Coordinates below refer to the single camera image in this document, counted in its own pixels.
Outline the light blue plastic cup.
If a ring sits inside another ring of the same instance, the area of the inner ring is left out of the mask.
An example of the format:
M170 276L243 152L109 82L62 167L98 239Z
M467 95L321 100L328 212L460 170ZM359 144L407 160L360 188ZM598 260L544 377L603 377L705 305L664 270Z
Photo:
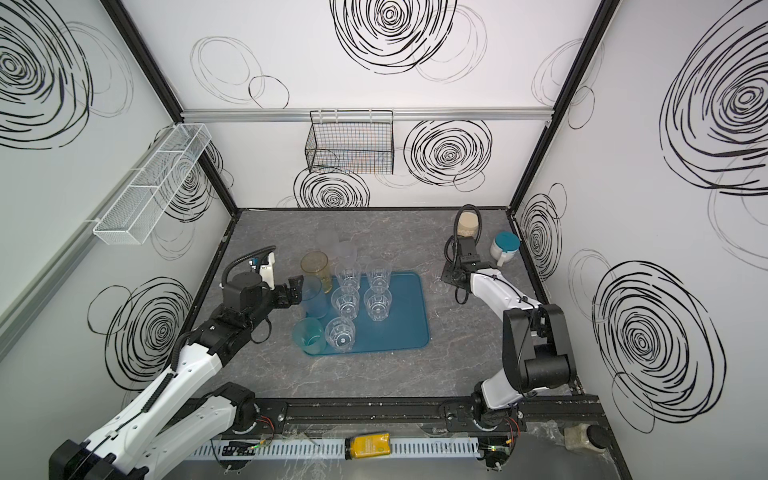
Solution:
M305 275L302 285L301 306L308 317L321 319L330 309L322 281L313 275Z

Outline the teal green plastic cup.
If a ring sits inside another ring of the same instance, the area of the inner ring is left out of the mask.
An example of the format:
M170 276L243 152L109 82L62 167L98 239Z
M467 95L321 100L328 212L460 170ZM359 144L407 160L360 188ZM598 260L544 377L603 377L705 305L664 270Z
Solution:
M314 317L305 317L300 320L293 328L292 339L308 355L320 355L327 346L324 327Z

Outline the yellow transparent cup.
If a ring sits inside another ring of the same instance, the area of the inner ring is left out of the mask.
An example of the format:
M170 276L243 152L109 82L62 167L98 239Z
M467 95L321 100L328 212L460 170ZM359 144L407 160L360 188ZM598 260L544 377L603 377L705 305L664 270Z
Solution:
M330 260L324 252L319 250L308 252L302 257L300 267L305 274L320 280L325 293L332 291Z

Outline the clear faceted glass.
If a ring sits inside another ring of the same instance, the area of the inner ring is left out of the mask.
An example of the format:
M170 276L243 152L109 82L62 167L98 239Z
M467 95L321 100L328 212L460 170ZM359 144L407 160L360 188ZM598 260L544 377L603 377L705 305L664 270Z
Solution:
M335 276L340 287L358 290L361 284L361 275L361 267L356 258L339 258L335 267Z
M372 321L381 322L389 317L392 306L392 294L384 287L369 288L364 294L364 306Z
M382 258L370 260L366 265L369 288L374 291L387 290L390 286L392 266Z
M349 352L355 345L356 326L353 320L337 317L330 320L324 330L326 344L339 353Z
M355 320L359 315L360 296L354 287L337 288L331 296L331 303L341 318Z

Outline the teal plastic tray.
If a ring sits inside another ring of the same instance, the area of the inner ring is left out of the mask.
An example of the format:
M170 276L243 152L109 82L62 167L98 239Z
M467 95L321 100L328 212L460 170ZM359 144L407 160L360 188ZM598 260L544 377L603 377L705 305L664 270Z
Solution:
M389 290L393 295L389 317L381 322L372 321L361 301L356 326L356 341L346 354L378 353L396 350L419 349L430 341L427 309L421 278L416 272L395 271L391 274ZM327 323L335 318L336 310L331 307L328 314L318 319L325 330ZM328 345L320 355L340 355Z

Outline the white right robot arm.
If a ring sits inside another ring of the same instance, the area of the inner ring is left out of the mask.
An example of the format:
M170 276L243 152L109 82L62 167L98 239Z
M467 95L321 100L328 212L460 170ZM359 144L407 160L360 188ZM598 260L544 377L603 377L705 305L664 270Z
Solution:
M502 368L479 387L485 409L505 409L534 391L576 380L577 365L559 306L541 303L513 286L480 259L474 238L449 237L444 255L442 281L482 300L502 322Z

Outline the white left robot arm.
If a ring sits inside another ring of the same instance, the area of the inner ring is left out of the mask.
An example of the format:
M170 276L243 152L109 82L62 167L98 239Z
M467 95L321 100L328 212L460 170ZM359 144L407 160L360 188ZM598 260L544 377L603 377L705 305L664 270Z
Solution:
M270 283L255 272L224 282L223 303L207 322L177 340L163 373L86 440L64 441L49 458L49 477L161 479L215 436L251 432L265 419L254 393L233 382L199 398L182 419L174 417L251 342L273 310L301 303L303 283L302 276Z

